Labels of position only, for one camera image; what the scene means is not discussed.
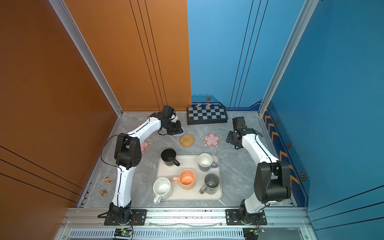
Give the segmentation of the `woven rattan coaster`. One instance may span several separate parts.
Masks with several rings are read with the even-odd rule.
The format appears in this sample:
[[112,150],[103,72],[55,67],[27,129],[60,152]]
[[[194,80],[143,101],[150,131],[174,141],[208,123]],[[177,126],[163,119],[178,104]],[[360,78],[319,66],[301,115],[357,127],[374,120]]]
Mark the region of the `woven rattan coaster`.
[[180,145],[183,146],[183,147],[191,147],[194,145],[195,143],[195,138],[190,135],[190,134],[185,134],[183,136],[180,137]]

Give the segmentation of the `pink flower coaster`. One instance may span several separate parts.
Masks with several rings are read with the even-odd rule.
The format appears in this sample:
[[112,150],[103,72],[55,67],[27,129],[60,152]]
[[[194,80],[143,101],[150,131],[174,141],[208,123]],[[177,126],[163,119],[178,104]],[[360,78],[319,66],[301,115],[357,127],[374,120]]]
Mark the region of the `pink flower coaster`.
[[221,147],[223,138],[221,135],[210,131],[206,135],[201,136],[201,140],[204,142],[204,147],[207,149],[218,149]]
[[142,155],[145,155],[147,150],[152,146],[152,143],[150,141],[144,141],[141,143],[141,153]]

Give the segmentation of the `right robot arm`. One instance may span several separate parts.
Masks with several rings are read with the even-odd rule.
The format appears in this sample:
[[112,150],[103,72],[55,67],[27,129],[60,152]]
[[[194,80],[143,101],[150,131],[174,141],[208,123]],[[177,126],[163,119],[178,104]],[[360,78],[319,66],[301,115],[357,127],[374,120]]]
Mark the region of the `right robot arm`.
[[270,153],[255,133],[230,131],[226,142],[236,149],[246,149],[257,165],[254,193],[241,202],[239,214],[243,224],[258,224],[265,208],[291,198],[290,165]]

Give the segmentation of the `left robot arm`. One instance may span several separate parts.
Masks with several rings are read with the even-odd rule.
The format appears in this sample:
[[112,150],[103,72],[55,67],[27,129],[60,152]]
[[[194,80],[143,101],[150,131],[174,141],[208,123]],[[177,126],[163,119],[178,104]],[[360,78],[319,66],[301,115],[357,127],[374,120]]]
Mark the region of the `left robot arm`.
[[105,225],[108,221],[119,225],[131,222],[131,188],[137,165],[142,159],[141,144],[154,132],[166,130],[167,135],[183,133],[175,110],[165,106],[162,111],[152,113],[139,127],[126,134],[117,135],[114,159],[117,165],[116,190],[110,203]]

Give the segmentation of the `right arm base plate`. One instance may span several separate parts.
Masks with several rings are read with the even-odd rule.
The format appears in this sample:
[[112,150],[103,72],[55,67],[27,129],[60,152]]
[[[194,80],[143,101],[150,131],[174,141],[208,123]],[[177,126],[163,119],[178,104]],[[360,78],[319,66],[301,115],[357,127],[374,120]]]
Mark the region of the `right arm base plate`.
[[265,211],[256,214],[249,214],[247,212],[241,212],[239,209],[226,209],[225,214],[228,226],[266,226],[268,224]]

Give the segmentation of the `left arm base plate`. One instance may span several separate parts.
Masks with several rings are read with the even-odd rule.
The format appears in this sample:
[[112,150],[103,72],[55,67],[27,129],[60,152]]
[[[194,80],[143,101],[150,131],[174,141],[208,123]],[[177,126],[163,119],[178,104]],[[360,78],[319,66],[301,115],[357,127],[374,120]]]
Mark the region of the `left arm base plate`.
[[127,211],[109,210],[104,221],[105,226],[143,226],[146,221],[147,210],[133,209]]

